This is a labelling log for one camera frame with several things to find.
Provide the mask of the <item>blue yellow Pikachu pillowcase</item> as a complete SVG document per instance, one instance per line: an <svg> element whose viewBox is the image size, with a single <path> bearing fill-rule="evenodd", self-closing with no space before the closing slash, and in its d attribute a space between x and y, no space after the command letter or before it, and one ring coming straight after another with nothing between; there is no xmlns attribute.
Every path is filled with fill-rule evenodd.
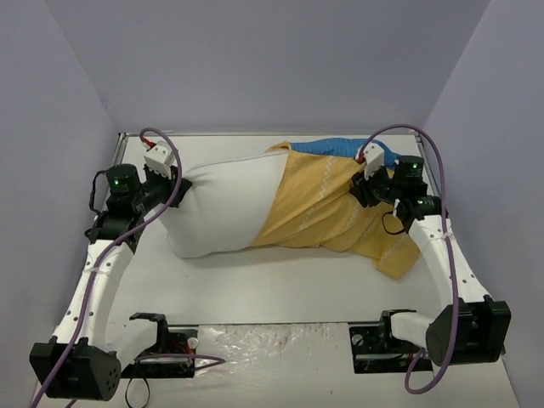
<svg viewBox="0 0 544 408"><path fill-rule="evenodd" d="M363 207L349 192L351 178L363 169L354 158L364 143L328 138L270 147L286 154L286 165L252 247L323 247L369 258L395 280L409 272L421 253L398 219L382 219L391 205Z"/></svg>

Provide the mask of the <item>white pillow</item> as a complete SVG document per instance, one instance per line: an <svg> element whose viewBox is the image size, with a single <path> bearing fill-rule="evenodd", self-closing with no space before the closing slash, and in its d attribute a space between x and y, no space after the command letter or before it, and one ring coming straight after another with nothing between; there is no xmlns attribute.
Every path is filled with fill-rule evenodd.
<svg viewBox="0 0 544 408"><path fill-rule="evenodd" d="M171 251L201 258L249 247L268 217L287 157L266 153L191 168L184 198L160 216Z"/></svg>

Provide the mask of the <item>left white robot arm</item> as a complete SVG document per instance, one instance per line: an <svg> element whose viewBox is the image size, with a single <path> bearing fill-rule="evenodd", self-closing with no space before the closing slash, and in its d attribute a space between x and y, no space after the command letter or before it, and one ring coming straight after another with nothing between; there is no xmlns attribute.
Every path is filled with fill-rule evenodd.
<svg viewBox="0 0 544 408"><path fill-rule="evenodd" d="M161 355L171 334L156 320L132 320L120 337L106 342L111 306L123 273L131 263L147 225L177 206L191 183L180 165L155 173L144 166L141 181L132 164L110 167L103 174L110 194L105 208L87 230L87 260L62 321L45 343L34 343L29 361L41 387L31 406L50 399L110 400L123 370L147 350Z"/></svg>

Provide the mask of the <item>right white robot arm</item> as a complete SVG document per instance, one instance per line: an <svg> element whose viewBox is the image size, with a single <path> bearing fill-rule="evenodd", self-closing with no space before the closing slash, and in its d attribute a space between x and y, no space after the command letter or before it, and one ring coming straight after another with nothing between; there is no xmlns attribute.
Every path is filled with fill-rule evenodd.
<svg viewBox="0 0 544 408"><path fill-rule="evenodd" d="M398 156L387 169L383 153L366 150L352 177L351 194L363 207L389 204L389 215L399 220L402 235L420 251L439 293L440 313L434 318L414 310L382 314L377 329L379 345L395 351L411 343L427 352L437 366L495 362L504 349L512 318L504 301L492 298L468 265L442 213L442 201L430 195L423 179L420 156Z"/></svg>

